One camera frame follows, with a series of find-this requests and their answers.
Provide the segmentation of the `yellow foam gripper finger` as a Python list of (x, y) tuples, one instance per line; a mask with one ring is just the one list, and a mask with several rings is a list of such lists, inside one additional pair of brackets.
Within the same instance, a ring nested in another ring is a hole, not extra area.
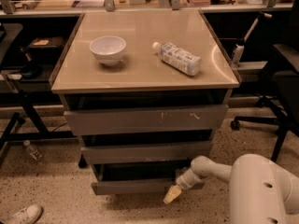
[(164, 203), (169, 204), (173, 202), (181, 194), (181, 188), (178, 185), (171, 186), (164, 196)]

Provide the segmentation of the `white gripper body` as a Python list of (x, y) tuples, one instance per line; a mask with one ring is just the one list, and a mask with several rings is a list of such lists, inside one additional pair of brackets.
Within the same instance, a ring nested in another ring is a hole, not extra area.
[(191, 168), (179, 171), (176, 177), (176, 184), (183, 190), (191, 189), (204, 182), (206, 182), (206, 178), (196, 174)]

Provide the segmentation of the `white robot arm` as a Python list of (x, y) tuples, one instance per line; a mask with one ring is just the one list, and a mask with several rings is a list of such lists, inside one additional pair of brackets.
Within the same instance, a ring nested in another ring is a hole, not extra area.
[(288, 215), (299, 214), (299, 177), (256, 154), (243, 155), (232, 165), (205, 156), (193, 159), (164, 202), (211, 177), (229, 184), (230, 224), (287, 224)]

